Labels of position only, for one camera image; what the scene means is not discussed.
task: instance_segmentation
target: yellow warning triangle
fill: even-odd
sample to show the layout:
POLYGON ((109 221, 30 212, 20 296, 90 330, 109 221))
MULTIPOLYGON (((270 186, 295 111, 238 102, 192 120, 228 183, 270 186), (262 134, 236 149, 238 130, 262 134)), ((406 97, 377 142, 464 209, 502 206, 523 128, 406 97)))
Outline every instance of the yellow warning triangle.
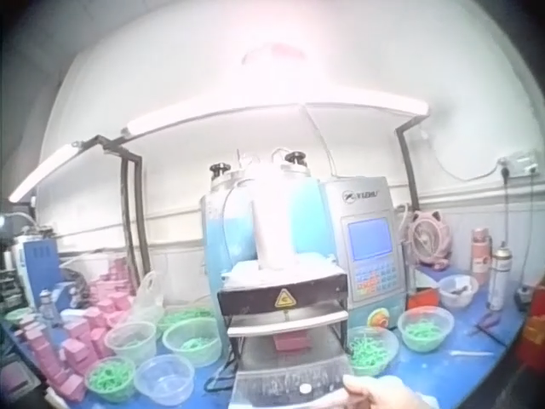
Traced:
POLYGON ((297 301, 293 298, 293 296, 290 294, 288 290, 283 288, 278 294, 278 298, 276 299, 276 302, 274 303, 274 306, 276 308, 288 308, 293 307, 297 305, 297 301))

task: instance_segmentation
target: spray can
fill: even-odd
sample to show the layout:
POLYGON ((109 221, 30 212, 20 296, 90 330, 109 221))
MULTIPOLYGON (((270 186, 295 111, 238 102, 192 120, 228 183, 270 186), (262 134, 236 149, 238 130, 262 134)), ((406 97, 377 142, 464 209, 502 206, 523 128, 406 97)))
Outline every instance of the spray can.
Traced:
POLYGON ((488 280, 491 267, 492 239, 488 228, 475 228, 471 232, 471 273, 483 285, 488 280))
POLYGON ((512 264, 513 254, 511 250, 505 244, 502 244, 492 254, 492 269, 487 303, 488 309, 491 311, 500 311, 503 308, 512 264))
POLYGON ((414 296, 416 294, 416 258, 412 250, 412 243, 410 241, 402 242, 401 251, 403 253, 407 293, 409 296, 414 296))

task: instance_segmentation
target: hand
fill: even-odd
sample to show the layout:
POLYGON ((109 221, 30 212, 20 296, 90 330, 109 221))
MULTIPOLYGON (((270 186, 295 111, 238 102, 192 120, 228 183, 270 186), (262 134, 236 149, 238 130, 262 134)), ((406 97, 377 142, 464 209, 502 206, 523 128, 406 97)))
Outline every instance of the hand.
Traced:
POLYGON ((351 397, 365 397, 351 405, 350 409, 430 409, 422 398, 407 388, 398 377, 352 377, 343 379, 351 397))

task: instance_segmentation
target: plastic cup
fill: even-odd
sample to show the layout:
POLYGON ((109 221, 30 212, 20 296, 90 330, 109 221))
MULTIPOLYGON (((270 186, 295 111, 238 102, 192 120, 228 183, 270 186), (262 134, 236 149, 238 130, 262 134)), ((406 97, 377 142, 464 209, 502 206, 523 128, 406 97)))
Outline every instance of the plastic cup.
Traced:
POLYGON ((213 318, 195 318, 171 326, 163 334, 164 346, 193 366, 212 365, 221 357, 221 340, 213 318))
POLYGON ((349 330, 348 345, 351 349, 350 364, 358 377, 375 377, 384 372, 399 351, 399 340, 395 334, 376 326, 359 326, 349 330), (364 349, 367 354, 356 363, 354 354, 358 349, 364 349))
POLYGON ((114 356, 111 358, 105 358, 104 360, 99 360, 93 364, 87 373, 85 374, 85 386, 91 392, 95 392, 102 399, 107 400, 111 403, 121 403, 129 400, 132 395, 135 394, 135 363, 132 360, 127 360, 119 356, 114 356), (129 376, 122 383, 110 389, 103 389, 99 386, 97 382, 94 381, 98 373, 108 371, 115 364, 125 364, 129 367, 129 376))
POLYGON ((163 406, 178 406, 193 392, 195 370, 188 360, 174 355, 159 355, 138 367, 135 387, 163 406))
POLYGON ((157 353, 156 331, 155 325, 149 322, 126 322, 111 329, 104 344, 115 355, 132 360, 138 366, 157 353))
POLYGON ((439 282, 439 295, 441 303, 448 309, 467 307, 473 300, 473 296, 479 289, 479 282, 471 275, 454 274, 445 277, 439 282), (461 294, 453 294, 453 291, 467 289, 461 294))
POLYGON ((439 307, 413 308, 401 314, 398 328, 409 349, 426 353, 437 349, 452 332, 454 317, 439 307))

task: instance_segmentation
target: wall socket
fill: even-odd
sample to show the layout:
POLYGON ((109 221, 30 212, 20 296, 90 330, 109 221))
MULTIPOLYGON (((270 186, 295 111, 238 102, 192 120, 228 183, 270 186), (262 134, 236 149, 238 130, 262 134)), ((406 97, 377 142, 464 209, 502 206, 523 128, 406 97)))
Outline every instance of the wall socket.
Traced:
POLYGON ((507 166, 509 169, 509 177, 528 177, 539 175, 538 151, 532 149, 530 151, 521 151, 512 153, 498 160, 501 166, 507 166))

